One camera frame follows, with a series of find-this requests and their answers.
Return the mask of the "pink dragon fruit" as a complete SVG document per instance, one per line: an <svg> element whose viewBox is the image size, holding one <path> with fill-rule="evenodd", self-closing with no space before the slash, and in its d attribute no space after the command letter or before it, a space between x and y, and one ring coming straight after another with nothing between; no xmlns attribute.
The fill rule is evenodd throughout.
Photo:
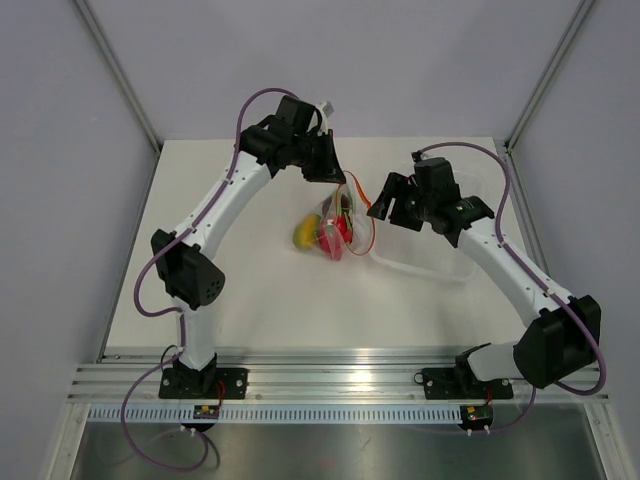
<svg viewBox="0 0 640 480"><path fill-rule="evenodd" d="M348 188L338 187L333 196L338 212L335 216L322 217L318 230L318 246L331 260L342 259L343 252L353 241L353 200Z"/></svg>

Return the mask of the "yellow green mango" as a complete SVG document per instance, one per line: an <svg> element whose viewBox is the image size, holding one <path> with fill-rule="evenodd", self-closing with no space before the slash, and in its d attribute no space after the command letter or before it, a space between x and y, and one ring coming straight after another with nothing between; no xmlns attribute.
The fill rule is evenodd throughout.
<svg viewBox="0 0 640 480"><path fill-rule="evenodd" d="M316 213L305 216L294 229L293 245L300 250L308 250L316 246L321 221L322 217Z"/></svg>

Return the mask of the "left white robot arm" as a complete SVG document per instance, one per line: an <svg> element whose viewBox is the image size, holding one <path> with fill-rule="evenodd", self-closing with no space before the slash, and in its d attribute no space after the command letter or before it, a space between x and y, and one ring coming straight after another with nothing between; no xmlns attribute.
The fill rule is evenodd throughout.
<svg viewBox="0 0 640 480"><path fill-rule="evenodd" d="M239 126L225 173L172 231L151 238L153 260L179 315L178 355L168 368L195 398L216 385L213 304L225 285L214 259L225 235L252 198L280 171L293 166L311 183L343 184L328 118L328 102L311 104L284 94L275 113Z"/></svg>

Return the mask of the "dark red apple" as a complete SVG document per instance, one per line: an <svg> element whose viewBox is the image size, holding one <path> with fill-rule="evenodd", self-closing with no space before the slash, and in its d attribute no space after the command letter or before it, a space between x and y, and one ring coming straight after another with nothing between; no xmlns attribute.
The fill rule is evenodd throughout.
<svg viewBox="0 0 640 480"><path fill-rule="evenodd" d="M321 214L323 217L335 216L338 212L338 207L336 206L336 200L333 196L327 197L321 203Z"/></svg>

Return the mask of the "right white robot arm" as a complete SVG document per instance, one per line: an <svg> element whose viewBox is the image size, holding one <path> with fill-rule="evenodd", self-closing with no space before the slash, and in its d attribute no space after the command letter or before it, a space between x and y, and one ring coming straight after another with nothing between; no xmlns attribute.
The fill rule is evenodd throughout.
<svg viewBox="0 0 640 480"><path fill-rule="evenodd" d="M368 216L420 231L424 224L477 264L519 315L525 331L511 343L487 343L456 358L454 384L476 396L489 382L523 379L537 389L599 362L601 308L561 287L513 246L501 217L480 197L463 196L443 157L417 157L414 172L388 174Z"/></svg>

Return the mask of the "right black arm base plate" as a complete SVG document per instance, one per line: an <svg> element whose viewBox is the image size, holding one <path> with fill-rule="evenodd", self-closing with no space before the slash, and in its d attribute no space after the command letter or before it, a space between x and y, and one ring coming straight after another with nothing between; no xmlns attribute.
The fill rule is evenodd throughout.
<svg viewBox="0 0 640 480"><path fill-rule="evenodd" d="M514 398L508 379L488 382L460 377L454 367L427 367L413 375L427 400L510 400Z"/></svg>

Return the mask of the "clear zip bag orange zipper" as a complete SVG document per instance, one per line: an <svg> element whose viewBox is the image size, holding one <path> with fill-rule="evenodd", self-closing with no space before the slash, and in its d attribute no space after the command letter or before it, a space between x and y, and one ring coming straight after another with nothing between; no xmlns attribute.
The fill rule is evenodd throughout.
<svg viewBox="0 0 640 480"><path fill-rule="evenodd" d="M351 172L347 182L317 204L295 226L291 241L304 253L322 254L332 261L367 256L375 245L375 220L367 215L372 202Z"/></svg>

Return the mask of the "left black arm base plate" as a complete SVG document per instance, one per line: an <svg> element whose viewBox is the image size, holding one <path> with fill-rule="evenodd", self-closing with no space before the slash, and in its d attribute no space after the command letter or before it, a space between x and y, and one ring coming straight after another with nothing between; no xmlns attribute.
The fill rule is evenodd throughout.
<svg viewBox="0 0 640 480"><path fill-rule="evenodd" d="M248 370L221 368L191 370L167 368L162 372L158 397L169 400L243 400Z"/></svg>

